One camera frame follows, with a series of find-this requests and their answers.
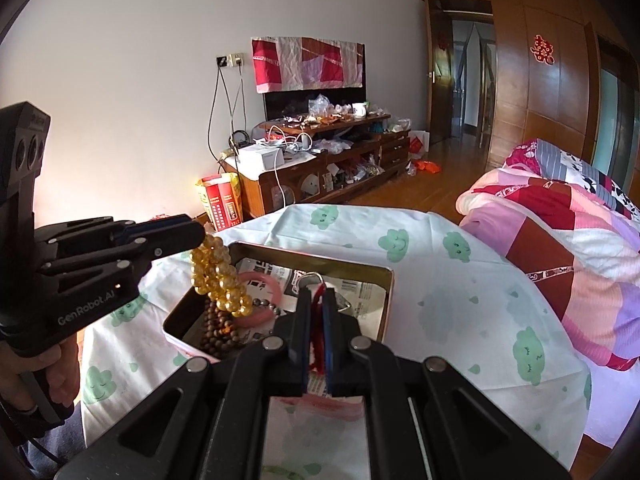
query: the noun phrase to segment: red and white cloth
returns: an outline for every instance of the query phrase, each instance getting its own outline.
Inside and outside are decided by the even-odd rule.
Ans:
[[[364,45],[314,38],[253,38],[258,94],[359,88]]]

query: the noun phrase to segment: television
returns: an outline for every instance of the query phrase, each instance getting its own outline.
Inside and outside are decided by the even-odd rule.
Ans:
[[[358,88],[324,88],[319,90],[290,90],[267,92],[263,95],[264,115],[267,121],[294,117],[309,112],[309,101],[324,95],[331,104],[350,105],[367,100],[367,56],[362,49],[362,86]]]

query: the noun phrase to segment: wall socket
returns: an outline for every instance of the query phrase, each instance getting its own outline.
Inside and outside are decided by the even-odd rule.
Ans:
[[[216,58],[216,64],[220,68],[225,66],[241,66],[242,54],[227,54],[226,56],[218,56]]]

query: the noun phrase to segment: newspaper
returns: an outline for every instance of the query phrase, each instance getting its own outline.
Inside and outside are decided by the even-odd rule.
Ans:
[[[260,262],[253,258],[244,258],[237,265],[238,273],[256,271],[268,274],[280,285],[282,291],[282,301],[278,305],[287,312],[295,312],[298,302],[298,281],[306,274],[305,270],[287,269],[267,262]],[[373,283],[354,282],[341,278],[330,278],[322,276],[324,282],[333,287],[336,292],[343,295],[351,303],[355,317],[360,323],[360,331],[372,339],[378,337],[378,330],[382,323],[382,314],[385,307],[386,291],[379,285]],[[247,293],[252,298],[270,300],[271,292],[263,282],[251,281],[246,284]],[[253,334],[247,334],[247,338],[259,338],[264,327],[256,327]],[[324,376],[314,372],[309,373],[308,393],[327,397],[326,381]],[[354,398],[353,402],[359,402],[359,398]]]

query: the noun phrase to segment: pink bangle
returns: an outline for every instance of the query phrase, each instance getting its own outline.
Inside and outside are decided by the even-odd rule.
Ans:
[[[280,285],[275,278],[268,274],[263,274],[255,270],[249,272],[242,272],[238,274],[238,280],[241,283],[256,281],[263,282],[267,288],[271,291],[271,303],[278,305],[282,300],[282,291]],[[273,318],[274,313],[268,308],[254,308],[254,312],[247,317],[237,317],[234,320],[234,324],[240,328],[251,328],[252,326],[258,326],[267,320]]]

